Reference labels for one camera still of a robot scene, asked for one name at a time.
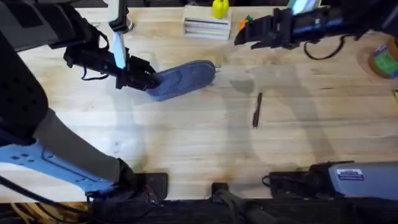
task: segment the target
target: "sticker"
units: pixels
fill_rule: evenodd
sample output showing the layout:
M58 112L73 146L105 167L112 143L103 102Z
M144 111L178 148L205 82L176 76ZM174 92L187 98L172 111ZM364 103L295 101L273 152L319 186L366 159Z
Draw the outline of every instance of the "sticker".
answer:
M338 169L336 171L340 180L365 180L365 177L360 169Z

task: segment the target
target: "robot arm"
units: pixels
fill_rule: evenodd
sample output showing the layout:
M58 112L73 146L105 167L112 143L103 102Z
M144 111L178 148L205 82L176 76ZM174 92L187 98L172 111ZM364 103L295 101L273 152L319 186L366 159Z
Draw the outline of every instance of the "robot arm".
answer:
M235 45L257 42L252 49L283 47L294 49L301 42L317 43L336 35L360 39L368 30L398 37L398 3L395 0L352 0L331 7L293 15L291 9L274 9L273 16L248 22L235 38Z
M125 21L126 10L119 23ZM119 68L108 47L99 48L100 37L106 36L69 4L0 1L0 17L0 162L65 180L88 197L126 199L141 191L150 174L133 173L121 159L103 154L69 130L49 108L43 88L17 52L41 45L66 47L64 59L70 67L107 73L116 77L117 88L141 90L157 85L149 62L131 57L128 69ZM156 177L161 190L153 188L158 198L165 198L167 174Z

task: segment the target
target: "wooden table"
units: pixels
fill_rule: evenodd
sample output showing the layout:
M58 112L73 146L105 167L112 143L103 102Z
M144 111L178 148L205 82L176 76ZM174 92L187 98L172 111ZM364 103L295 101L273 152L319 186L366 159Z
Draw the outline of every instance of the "wooden table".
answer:
M244 197L269 197L261 177L325 161L398 160L396 80L369 72L370 52L380 34L348 41L326 61L295 50L235 47L240 20L261 17L271 7L232 8L230 41L182 38L182 8L130 9L134 31L125 35L130 53L163 70L197 59L221 65L213 86L153 102L144 92L115 89L115 80L83 82L64 50L40 47L21 57L43 85L50 106L73 131L99 150L125 160L136 172L166 171L169 199L207 198L212 182L228 182ZM111 37L105 9L79 9ZM338 38L310 47L326 55ZM259 129L251 126L264 93ZM84 200L76 186L11 164L1 175L58 201ZM29 201L0 189L0 202Z

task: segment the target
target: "yellow object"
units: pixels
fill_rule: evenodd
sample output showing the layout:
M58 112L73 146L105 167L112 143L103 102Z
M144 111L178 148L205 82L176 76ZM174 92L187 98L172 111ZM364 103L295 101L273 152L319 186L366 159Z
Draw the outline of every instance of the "yellow object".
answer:
M213 1L213 15L217 19L222 19L229 9L228 0L214 0Z

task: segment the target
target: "orange object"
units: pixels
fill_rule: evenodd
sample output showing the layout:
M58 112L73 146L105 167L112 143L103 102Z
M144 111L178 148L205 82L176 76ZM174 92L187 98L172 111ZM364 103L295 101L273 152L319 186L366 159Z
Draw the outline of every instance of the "orange object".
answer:
M253 18L251 17L251 16L246 16L246 18L244 18L244 20L242 20L241 21L241 25L239 26L239 31L241 31L243 28L245 28L246 27L246 24L249 22L249 21L252 21L253 20Z
M239 26L239 31L241 31L241 30L246 26L246 24L247 24L248 22L249 22L249 21L248 21L247 19L242 20L242 21L241 21L241 25Z

